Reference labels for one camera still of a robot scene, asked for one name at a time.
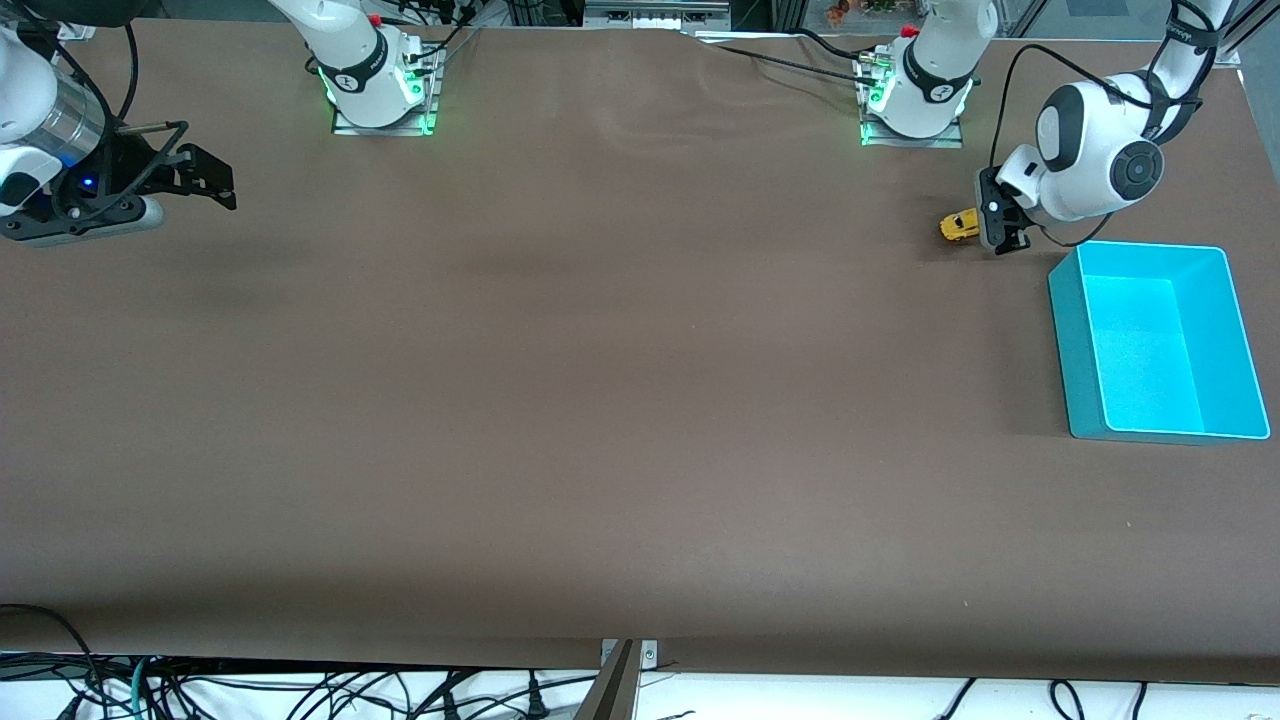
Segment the white floor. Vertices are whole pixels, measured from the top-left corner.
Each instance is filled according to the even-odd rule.
[[[582,676],[582,671],[539,673],[543,682]],[[404,675],[412,701],[420,702],[444,675],[417,673]],[[241,678],[255,683],[320,682],[319,675],[255,675]],[[648,673],[636,707],[636,720],[671,720],[684,714],[690,720],[933,720],[950,703],[963,680],[911,678],[824,678],[782,675],[708,675]],[[458,702],[475,696],[503,696],[526,688],[525,671],[492,671],[460,685]],[[572,708],[586,694],[589,683],[544,691],[544,701],[557,720],[571,717]],[[1050,705],[1048,684],[1038,680],[979,680],[955,715],[956,720],[1057,720]],[[1130,720],[1137,684],[1076,683],[1087,720]],[[283,720],[301,700],[302,692],[257,692],[228,689],[211,684],[191,684],[192,696],[216,720]],[[128,688],[118,687],[119,697]],[[369,693],[404,706],[404,696],[394,682],[384,682]],[[4,720],[54,720],[67,706],[72,692],[59,680],[0,683],[0,717]],[[328,716],[323,703],[311,716]],[[512,701],[517,708],[525,700]],[[484,703],[462,708],[462,717]],[[483,717],[517,717],[498,708]],[[79,717],[101,717],[97,708],[83,707]],[[342,711],[342,720],[385,720],[388,711],[369,703],[356,703]],[[438,714],[428,716],[439,720]],[[1280,688],[1157,684],[1147,692],[1142,707],[1146,720],[1280,720]]]

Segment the power cord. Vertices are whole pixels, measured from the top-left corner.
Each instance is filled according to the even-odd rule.
[[[129,87],[124,91],[124,100],[120,101],[120,111],[115,114],[122,123],[133,108],[133,96],[138,92],[138,38],[133,35],[133,23],[124,26],[124,37],[129,41]]]
[[[538,685],[538,674],[532,670],[529,671],[529,711],[525,712],[525,717],[529,720],[543,720],[550,715],[547,710],[547,705],[543,702],[543,689]]]
[[[407,58],[407,59],[408,59],[408,61],[410,61],[410,63],[416,63],[416,61],[419,61],[419,60],[422,60],[422,59],[425,59],[425,58],[430,58],[431,55],[435,55],[435,54],[436,54],[436,53],[439,53],[440,50],[444,50],[444,47],[445,47],[445,46],[447,46],[447,45],[448,45],[448,44],[449,44],[449,42],[451,42],[451,41],[452,41],[452,40],[453,40],[453,38],[454,38],[454,37],[456,37],[456,36],[457,36],[457,35],[460,33],[460,32],[462,32],[462,28],[463,28],[463,27],[466,27],[466,23],[458,23],[458,24],[453,26],[453,29],[451,29],[451,31],[449,31],[449,35],[444,36],[444,40],[442,40],[439,45],[436,45],[435,47],[433,47],[433,49],[430,49],[430,50],[428,50],[428,51],[425,51],[425,53],[419,53],[417,55],[410,55],[410,56]]]
[[[755,58],[756,60],[764,60],[767,63],[776,63],[778,65],[786,65],[788,68],[795,68],[797,70],[804,70],[806,73],[814,73],[814,74],[819,74],[819,76],[827,76],[827,77],[833,77],[833,78],[840,78],[840,79],[847,79],[849,82],[852,82],[852,83],[856,83],[856,85],[876,85],[876,81],[873,81],[870,78],[861,78],[861,77],[855,77],[855,76],[851,76],[851,74],[847,74],[847,73],[837,73],[835,70],[826,70],[823,68],[815,68],[813,65],[805,65],[803,63],[792,63],[791,60],[783,60],[782,58],[774,58],[772,55],[762,55],[759,53],[751,53],[750,50],[740,50],[737,47],[728,47],[726,45],[716,45],[716,47],[719,47],[721,50],[723,50],[726,53],[732,53],[735,55],[744,55],[746,58]]]
[[[1102,228],[1107,227],[1107,223],[1111,222],[1111,217],[1112,215],[1115,215],[1115,213],[1107,213],[1106,215],[1103,215],[1102,219],[1098,220],[1098,224],[1094,225],[1094,228],[1092,231],[1089,231],[1089,234],[1082,237],[1080,240],[1073,241],[1073,242],[1064,242],[1064,241],[1053,237],[1053,234],[1051,232],[1048,232],[1048,228],[1046,228],[1044,225],[1042,225],[1039,223],[1037,223],[1036,227],[1039,228],[1041,234],[1043,234],[1046,240],[1048,240],[1050,242],[1052,242],[1053,245],[1056,245],[1059,247],[1079,247],[1079,246],[1084,245],[1085,242],[1093,240],[1094,237],[1098,237],[1098,233],[1102,232]]]
[[[837,58],[844,58],[846,60],[856,60],[858,56],[861,55],[863,53],[870,53],[872,50],[876,50],[874,45],[872,45],[870,47],[864,47],[861,50],[854,50],[852,53],[850,53],[849,50],[841,50],[840,47],[836,47],[835,45],[827,42],[827,38],[824,38],[823,36],[805,27],[794,27],[787,31],[787,35],[803,35],[809,40],[820,45],[822,49],[826,50],[827,53],[831,53],[832,55]]]
[[[1066,708],[1057,701],[1059,688],[1066,688],[1068,696],[1071,698],[1071,703],[1075,706],[1075,716],[1070,716]],[[1147,683],[1138,683],[1138,697],[1133,701],[1133,711],[1129,715],[1129,720],[1138,720],[1138,714],[1142,712],[1142,701],[1147,698]],[[1053,703],[1053,710],[1062,717],[1062,720],[1084,720],[1084,706],[1080,703],[1080,696],[1075,692],[1075,687],[1068,680],[1053,680],[1048,684],[1048,700]]]
[[[404,716],[404,720],[417,720],[417,717],[421,717],[426,712],[426,708],[430,707],[431,703],[443,698],[445,693],[474,678],[479,673],[479,670],[460,670],[457,673],[449,673],[449,675],[444,678],[443,683],[428,693],[426,700],[420,702],[417,707]]]
[[[951,698],[951,705],[947,706],[946,712],[938,715],[937,720],[951,720],[956,715],[956,710],[960,710],[960,703],[964,701],[964,696],[969,694],[969,688],[978,682],[978,678],[969,678],[960,685],[960,691],[956,692],[955,697]]]
[[[64,630],[76,641],[76,646],[79,648],[81,655],[84,657],[84,662],[88,665],[88,673],[92,675],[93,682],[97,683],[97,689],[101,696],[106,696],[106,682],[102,679],[102,670],[99,667],[97,661],[93,659],[93,653],[88,650],[88,643],[81,637],[79,632],[72,625],[67,618],[63,618],[59,612],[50,610],[47,607],[41,607],[38,605],[28,605],[23,602],[4,602],[0,603],[0,611],[3,610],[15,610],[18,612],[29,612],[32,615],[40,615],[52,620],[61,625]],[[102,706],[102,717],[110,717],[110,711],[106,706]]]
[[[444,720],[462,720],[458,715],[458,703],[453,700],[453,691],[444,693]]]

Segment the cable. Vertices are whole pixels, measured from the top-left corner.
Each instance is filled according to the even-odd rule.
[[[1142,701],[1147,700],[1147,682],[1143,680],[1138,683],[1138,697],[1133,700],[1133,715],[1129,720],[1138,720],[1138,714],[1142,712]]]
[[[1075,703],[1075,717],[1066,714],[1062,706],[1057,702],[1057,688],[1066,688],[1066,692],[1071,694],[1071,702]],[[1075,693],[1075,688],[1071,683],[1066,680],[1053,680],[1048,684],[1048,700],[1053,703],[1053,710],[1062,716],[1062,720],[1084,720],[1084,706],[1080,705],[1080,696]]]
[[[805,72],[815,73],[815,74],[819,74],[819,76],[827,76],[827,77],[833,77],[833,78],[840,78],[840,79],[847,79],[847,81],[858,83],[858,85],[876,85],[876,81],[873,81],[870,78],[854,77],[851,74],[837,73],[835,70],[824,70],[822,68],[814,68],[813,65],[805,65],[805,64],[801,64],[801,63],[792,63],[791,60],[783,60],[782,58],[773,58],[773,56],[769,56],[769,55],[762,55],[759,53],[751,53],[750,50],[739,50],[737,47],[727,47],[724,45],[717,45],[716,47],[719,47],[721,50],[723,50],[726,53],[732,53],[735,55],[745,55],[748,58],[755,58],[756,60],[765,60],[768,63],[777,63],[780,65],[786,65],[788,68],[795,68],[797,70],[805,70]]]
[[[1057,702],[1057,688],[1066,688],[1066,692],[1071,696],[1071,702],[1075,703],[1075,717],[1066,714],[1066,710]],[[1062,716],[1062,720],[1084,720],[1084,706],[1080,705],[1080,696],[1076,694],[1075,688],[1071,683],[1066,680],[1053,680],[1048,684],[1048,698],[1053,703],[1053,710]],[[1130,720],[1138,720],[1138,714],[1142,712],[1142,701],[1147,698],[1147,683],[1138,683],[1138,697],[1133,701],[1133,711],[1129,715]]]
[[[538,673],[529,671],[529,710],[525,711],[525,717],[529,720],[543,720],[550,715],[547,710],[547,703],[543,702],[543,688],[538,684]]]
[[[390,678],[393,675],[397,675],[397,673],[394,673],[394,671],[393,673],[384,673],[384,674],[374,678],[372,680],[365,683],[364,685],[361,685],[358,691],[348,693],[347,697],[344,697],[342,700],[342,702],[339,702],[338,706],[330,712],[330,716],[338,715],[347,706],[353,705],[357,700],[369,701],[370,698],[366,698],[364,696],[364,693],[369,692],[370,689],[372,689],[374,685],[376,685],[378,683],[381,683],[383,680],[387,680],[388,678]]]
[[[398,3],[396,3],[396,6],[399,9],[401,14],[404,14],[404,10],[413,10],[413,14],[417,15],[417,19],[422,20],[422,24],[425,26],[431,24],[431,22],[426,19],[426,15],[422,14],[424,10],[430,13],[431,8],[422,8],[417,4],[410,3],[408,0],[399,0]],[[439,12],[436,12],[435,15],[439,18],[440,17]]]
[[[978,678],[969,678],[968,680],[965,680],[964,684],[960,685],[960,692],[957,692],[956,696],[951,698],[951,705],[947,706],[946,712],[938,715],[938,720],[951,720],[952,717],[955,717],[956,710],[960,708],[960,703],[964,701],[964,696],[969,694],[969,688],[972,688],[973,684],[977,682]]]
[[[787,31],[787,35],[803,35],[803,36],[808,37],[809,40],[812,40],[812,41],[817,42],[818,45],[820,45],[822,49],[826,50],[827,53],[831,53],[832,55],[835,55],[837,58],[844,58],[846,60],[856,60],[858,55],[860,55],[863,53],[869,53],[872,50],[876,50],[874,45],[872,45],[870,47],[867,47],[864,50],[855,50],[852,53],[850,53],[849,50],[841,50],[840,47],[836,47],[835,45],[827,42],[827,40],[823,36],[818,35],[817,32],[814,32],[814,31],[812,31],[809,28],[804,28],[804,27],[794,27],[794,28],[791,28],[791,29]]]
[[[1042,225],[1039,223],[1037,223],[1036,227],[1039,228],[1041,234],[1043,234],[1046,238],[1048,238],[1050,242],[1052,242],[1053,245],[1056,245],[1059,247],[1079,247],[1079,246],[1084,245],[1085,242],[1088,242],[1088,241],[1093,240],[1094,237],[1097,237],[1098,233],[1102,232],[1102,228],[1107,227],[1107,223],[1111,220],[1111,215],[1115,215],[1115,213],[1107,213],[1106,215],[1103,215],[1102,219],[1098,220],[1097,227],[1094,227],[1093,231],[1089,232],[1089,234],[1082,237],[1080,240],[1076,240],[1075,242],[1064,242],[1064,241],[1053,237],[1052,234],[1050,234],[1048,228],[1046,228],[1044,225]]]
[[[72,637],[73,641],[76,641],[76,644],[79,647],[81,655],[84,656],[84,662],[88,664],[88,671],[90,674],[93,675],[93,680],[97,683],[101,694],[104,696],[106,694],[106,685],[102,680],[102,671],[97,666],[97,662],[93,660],[93,653],[90,652],[88,643],[84,642],[84,638],[81,637],[79,632],[67,620],[67,618],[63,618],[60,614],[47,607],[41,607],[38,605],[27,605],[22,602],[3,602],[0,603],[0,610],[18,610],[22,612],[32,612],[35,615],[42,615],[45,618],[49,618],[50,620],[61,625],[63,629],[67,630],[67,633]],[[104,707],[102,717],[109,717],[109,716],[110,716],[109,711],[106,710],[106,707]]]
[[[563,680],[552,680],[550,683],[541,683],[540,689],[548,691],[550,688],[559,688],[559,687],[563,687],[563,685],[572,685],[575,683],[589,683],[589,682],[591,682],[594,679],[595,679],[595,675],[584,675],[581,678],[566,678]],[[520,698],[525,697],[526,694],[529,694],[529,692],[530,691],[521,691],[518,693],[512,693],[512,694],[509,694],[507,697],[494,700],[489,705],[481,707],[480,710],[472,712],[471,715],[467,715],[466,720],[475,720],[476,717],[480,717],[481,715],[484,715],[485,712],[489,712],[494,707],[504,706],[504,705],[507,705],[508,702],[511,702],[513,700],[520,700]]]
[[[138,660],[137,666],[133,667],[133,678],[129,680],[129,707],[133,710],[134,715],[142,715],[142,700],[138,694],[142,691],[142,669],[146,667],[146,657]]]
[[[430,58],[431,55],[435,55],[440,50],[444,50],[444,46],[448,45],[449,41],[452,41],[456,35],[458,35],[460,32],[462,32],[462,28],[463,28],[462,23],[458,23],[458,24],[453,26],[453,29],[449,31],[449,35],[445,36],[444,40],[442,40],[439,45],[436,45],[435,47],[428,50],[426,53],[419,53],[417,55],[410,55],[408,56],[408,61],[410,63],[416,63],[416,61],[419,61],[419,60],[421,60],[424,58]]]
[[[467,36],[462,38],[462,42],[460,42],[458,46],[454,47],[452,53],[449,53],[448,55],[445,55],[443,60],[440,60],[440,64],[436,69],[442,69],[445,65],[448,65],[454,58],[458,56],[458,53],[461,53],[462,49],[467,46],[467,42],[471,42],[477,35],[480,35],[480,28],[471,28],[471,32],[468,32]]]
[[[436,685],[434,691],[426,694],[426,700],[420,702],[419,706],[415,707],[412,712],[406,715],[406,720],[416,720],[417,717],[420,717],[422,714],[426,712],[426,708],[430,707],[433,702],[444,697],[444,693],[461,685],[463,682],[468,680],[470,678],[474,678],[477,674],[480,674],[479,670],[460,670],[457,673],[451,673],[447,678],[444,678],[443,683]]]
[[[334,694],[335,694],[335,693],[337,693],[338,691],[340,691],[342,688],[344,688],[344,687],[349,685],[351,683],[355,683],[356,680],[358,680],[358,679],[364,678],[364,676],[365,676],[366,674],[367,674],[367,673],[355,673],[355,674],[352,674],[352,676],[349,676],[349,678],[347,678],[346,680],[343,680],[343,682],[338,683],[337,685],[329,685],[329,684],[328,684],[328,682],[326,682],[326,683],[325,683],[325,687],[329,687],[329,692],[328,692],[328,693],[325,693],[325,696],[324,696],[323,698],[320,698],[319,701],[316,701],[316,702],[315,702],[315,705],[312,705],[312,706],[311,706],[311,708],[310,708],[310,710],[307,710],[307,711],[306,711],[306,712],[305,712],[305,714],[302,715],[302,717],[300,717],[298,720],[307,720],[307,717],[311,717],[311,714],[312,714],[312,712],[315,712],[316,710],[319,710],[319,708],[320,708],[320,706],[325,703],[325,701],[329,701],[329,702],[333,702],[333,698],[334,698]],[[333,679],[338,679],[338,676],[337,676],[337,675],[333,675]],[[302,698],[302,702],[305,702],[307,697],[311,697],[311,693],[307,693],[307,694],[306,694],[306,696],[305,696],[305,697]],[[301,707],[302,702],[298,702],[298,705],[297,705],[297,706],[294,706],[294,711],[297,711],[297,707]],[[335,714],[335,712],[334,712],[333,707],[330,706],[330,715],[334,715],[334,714]],[[291,714],[289,714],[289,716],[288,716],[288,717],[285,717],[285,720],[291,720],[292,717],[293,717],[293,712],[291,712]]]
[[[124,37],[129,41],[129,87],[124,91],[120,111],[115,114],[122,123],[129,114],[129,108],[133,108],[133,96],[138,92],[138,38],[133,35],[133,23],[124,26]]]

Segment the black cable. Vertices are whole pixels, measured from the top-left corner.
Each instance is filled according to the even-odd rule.
[[[745,55],[748,58],[755,58],[756,60],[765,60],[768,63],[777,63],[780,65],[786,65],[788,68],[795,68],[797,70],[805,70],[805,72],[815,73],[815,74],[819,74],[819,76],[827,76],[827,77],[833,77],[833,78],[840,78],[840,79],[847,79],[847,81],[858,83],[858,85],[876,85],[876,81],[873,81],[870,78],[854,77],[851,74],[837,73],[835,70],[824,70],[822,68],[815,68],[813,65],[805,65],[805,64],[801,64],[801,63],[792,63],[791,60],[783,60],[782,58],[772,58],[769,55],[762,55],[759,53],[751,53],[750,50],[740,50],[737,47],[728,47],[728,46],[724,46],[724,45],[716,45],[716,47],[719,47],[721,50],[723,50],[726,53],[732,53],[735,55]]]
[[[5,0],[5,1],[9,4],[9,6],[22,13],[22,17],[35,27],[36,32],[40,33],[40,36],[45,40],[45,42],[47,42],[59,55],[63,56],[64,60],[67,60],[67,64],[72,67],[72,72],[74,72],[76,76],[79,77],[81,82],[83,82],[84,86],[88,87],[90,92],[93,94],[93,97],[97,100],[97,104],[102,106],[102,114],[108,118],[108,123],[110,123],[114,115],[111,115],[111,106],[108,105],[106,96],[102,95],[101,88],[97,87],[97,83],[93,82],[93,78],[90,77],[87,72],[84,72],[84,68],[81,67],[78,61],[76,61],[76,58],[73,58],[72,54],[68,53],[65,47],[63,47],[63,44],[58,40],[58,35],[49,32],[49,28],[46,28],[40,22],[40,19],[36,18],[35,13],[32,13],[31,9],[27,8],[27,4],[23,3],[22,0]]]
[[[312,705],[312,706],[311,706],[311,708],[310,708],[310,710],[307,710],[307,711],[306,711],[306,712],[305,712],[305,714],[302,715],[302,717],[298,717],[298,720],[307,720],[307,717],[311,717],[311,714],[312,714],[312,712],[315,712],[316,710],[319,710],[319,708],[320,708],[320,706],[321,706],[321,705],[324,705],[324,703],[325,703],[326,701],[328,701],[328,702],[330,703],[330,706],[329,706],[329,712],[330,712],[330,715],[335,715],[337,712],[335,712],[335,710],[334,710],[334,707],[333,707],[333,698],[334,698],[334,694],[335,694],[335,693],[337,693],[338,691],[340,691],[342,688],[346,688],[347,685],[349,685],[349,684],[355,683],[356,680],[358,680],[358,679],[364,678],[365,675],[366,675],[366,673],[355,673],[355,674],[352,674],[352,676],[349,676],[349,678],[347,678],[346,680],[343,680],[343,682],[338,683],[337,685],[329,685],[329,692],[328,692],[328,693],[325,693],[325,696],[324,696],[324,697],[321,697],[320,700],[317,700],[317,701],[315,702],[315,705]]]
[[[410,55],[408,56],[408,61],[410,63],[416,63],[416,61],[419,61],[419,60],[421,60],[424,58],[430,58],[431,55],[435,55],[440,50],[444,50],[444,46],[448,45],[453,40],[454,36],[457,36],[460,32],[462,32],[463,27],[465,26],[462,23],[458,23],[458,24],[453,26],[453,29],[449,31],[449,35],[447,35],[444,37],[444,40],[440,41],[439,45],[436,45],[435,47],[428,50],[426,53],[420,53],[417,55]]]
[[[444,697],[444,693],[461,685],[463,682],[468,680],[470,678],[474,678],[479,673],[480,673],[479,670],[460,670],[457,673],[451,673],[447,678],[444,678],[443,683],[440,683],[439,685],[436,685],[434,691],[428,693],[426,698],[422,702],[420,702],[419,706],[415,707],[412,712],[406,715],[404,720],[416,720],[417,717],[420,717],[422,714],[426,712],[426,708],[430,707],[431,703]]]
[[[978,678],[969,678],[960,685],[960,691],[954,698],[951,698],[951,705],[947,706],[946,712],[938,715],[938,720],[951,720],[956,715],[956,710],[960,708],[960,703],[964,701],[964,696],[969,694],[969,688],[978,682]]]
[[[138,92],[138,38],[133,35],[133,23],[124,26],[124,37],[129,41],[129,87],[124,91],[120,111],[115,114],[122,123],[129,114],[129,108],[133,108],[133,96]]]
[[[1071,702],[1075,705],[1075,717],[1066,714],[1066,710],[1061,703],[1057,702],[1057,689],[1066,688],[1066,692],[1071,696]],[[1138,720],[1138,714],[1142,712],[1142,701],[1147,698],[1147,683],[1138,683],[1138,697],[1133,701],[1133,711],[1129,715],[1130,720]],[[1062,720],[1084,720],[1084,706],[1080,705],[1080,696],[1076,694],[1075,688],[1071,683],[1066,680],[1053,680],[1048,684],[1048,700],[1053,703],[1053,710],[1062,716]]]
[[[563,687],[563,685],[572,685],[575,683],[589,683],[589,682],[591,682],[594,679],[595,679],[595,675],[584,675],[581,678],[566,678],[563,680],[552,680],[549,683],[541,683],[540,689],[547,691],[547,689],[550,689],[550,688],[559,688],[559,687]],[[494,707],[504,706],[508,702],[511,702],[513,700],[520,700],[520,698],[525,697],[529,693],[530,693],[530,691],[520,691],[518,693],[512,693],[512,694],[509,694],[507,697],[502,697],[502,698],[494,700],[489,705],[481,707],[480,710],[472,712],[471,715],[467,715],[466,720],[475,720],[476,717],[480,717],[481,715],[484,715],[485,712],[489,712]]]
[[[849,50],[841,50],[840,47],[836,47],[835,45],[827,42],[827,40],[823,36],[820,36],[817,32],[814,32],[814,31],[812,31],[809,28],[805,28],[805,27],[794,27],[794,28],[791,28],[791,29],[787,31],[787,35],[803,35],[803,36],[808,37],[809,40],[812,40],[812,41],[817,42],[818,45],[820,45],[822,49],[826,50],[827,53],[831,53],[832,55],[835,55],[837,58],[844,58],[846,60],[856,60],[858,55],[860,55],[863,53],[869,53],[872,50],[876,50],[874,45],[872,45],[870,47],[867,47],[864,50],[855,50],[852,53],[850,53]]]
[[[550,715],[547,710],[547,703],[543,702],[543,688],[538,684],[538,673],[529,671],[529,710],[525,711],[525,717],[529,720],[543,720]]]
[[[394,673],[394,671],[392,671],[392,673],[383,673],[381,675],[379,675],[379,676],[374,678],[372,680],[369,680],[367,683],[365,683],[364,685],[361,685],[360,689],[347,693],[347,697],[342,698],[342,702],[339,702],[338,706],[334,710],[330,711],[330,714],[329,714],[330,717],[337,716],[347,706],[353,705],[357,700],[369,701],[370,698],[366,698],[364,696],[364,693],[371,691],[374,688],[374,685],[376,685],[378,683],[381,683],[381,682],[392,678],[393,675],[397,675],[397,673]]]
[[[428,12],[428,13],[430,13],[431,8],[425,8],[424,9],[421,5],[410,3],[408,0],[399,0],[398,3],[396,3],[396,6],[399,9],[401,14],[403,14],[404,10],[413,10],[413,14],[417,15],[417,19],[422,20],[422,24],[425,24],[425,26],[431,24],[426,19],[426,15],[422,14],[424,10]],[[440,13],[436,12],[435,17],[440,18]],[[444,23],[444,18],[440,18],[440,23]]]
[[[1138,720],[1138,714],[1142,712],[1142,701],[1147,700],[1147,683],[1146,680],[1138,683],[1138,697],[1133,701],[1133,715],[1129,720]]]
[[[1066,688],[1066,692],[1071,694],[1071,702],[1075,703],[1075,717],[1066,714],[1066,710],[1057,702],[1057,688]],[[1075,693],[1075,688],[1071,683],[1066,680],[1053,680],[1048,684],[1048,700],[1053,703],[1053,710],[1062,716],[1062,720],[1084,720],[1084,706],[1080,705],[1080,696]]]
[[[26,12],[26,6],[23,6],[22,9]],[[76,641],[76,646],[79,647],[81,655],[84,656],[84,662],[88,665],[88,671],[90,671],[91,675],[93,675],[93,682],[97,683],[97,687],[100,688],[101,694],[102,696],[106,694],[106,684],[102,680],[102,671],[99,667],[97,661],[93,660],[93,653],[88,650],[88,643],[84,642],[84,638],[81,637],[79,632],[76,629],[74,625],[72,625],[67,620],[67,618],[63,618],[60,614],[58,614],[58,612],[55,612],[55,611],[52,611],[52,610],[50,610],[47,607],[41,607],[40,605],[28,605],[28,603],[24,603],[24,602],[3,602],[3,603],[0,603],[0,610],[18,610],[20,612],[31,612],[31,614],[35,614],[35,615],[42,615],[42,616],[49,618],[50,620],[58,623],[59,625],[61,625],[63,629],[67,630],[67,633],[72,637],[72,639]],[[109,715],[110,715],[110,712],[106,710],[106,707],[104,707],[102,708],[102,717],[109,717]]]
[[[298,698],[298,702],[294,703],[294,706],[289,710],[289,714],[284,716],[284,720],[293,720],[293,716],[297,715],[300,710],[302,710],[303,705],[306,705],[307,698],[310,698],[312,694],[320,692],[320,688],[329,687],[329,683],[332,683],[337,676],[338,676],[337,673],[332,673],[332,674],[330,673],[325,673],[324,678],[319,683],[316,683],[315,685],[312,685],[310,691],[307,691],[301,698]]]
[[[1098,220],[1097,227],[1094,227],[1089,232],[1089,234],[1082,237],[1080,240],[1076,240],[1075,242],[1064,242],[1064,241],[1053,237],[1052,234],[1050,234],[1048,228],[1046,228],[1044,225],[1037,224],[1036,227],[1039,228],[1041,234],[1043,234],[1044,237],[1047,237],[1050,242],[1052,242],[1053,245],[1056,245],[1059,247],[1079,247],[1079,246],[1084,245],[1085,242],[1088,242],[1088,241],[1093,240],[1094,237],[1097,237],[1098,233],[1102,232],[1102,228],[1107,227],[1107,223],[1111,222],[1111,215],[1115,215],[1115,213],[1107,213],[1106,215],[1102,215],[1102,219]]]

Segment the metal bracket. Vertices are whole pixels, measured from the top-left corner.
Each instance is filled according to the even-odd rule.
[[[604,667],[591,683],[591,689],[586,691],[586,698],[573,714],[573,720],[634,720],[636,693],[640,692],[640,665],[658,661],[658,643],[630,638],[604,641],[600,655],[605,657]]]
[[[618,644],[618,641],[600,642],[600,667],[609,661],[609,653]],[[640,641],[640,669],[653,670],[658,666],[658,641]]]
[[[58,40],[63,42],[83,41],[93,37],[97,28],[93,26],[78,26],[76,23],[58,23]]]

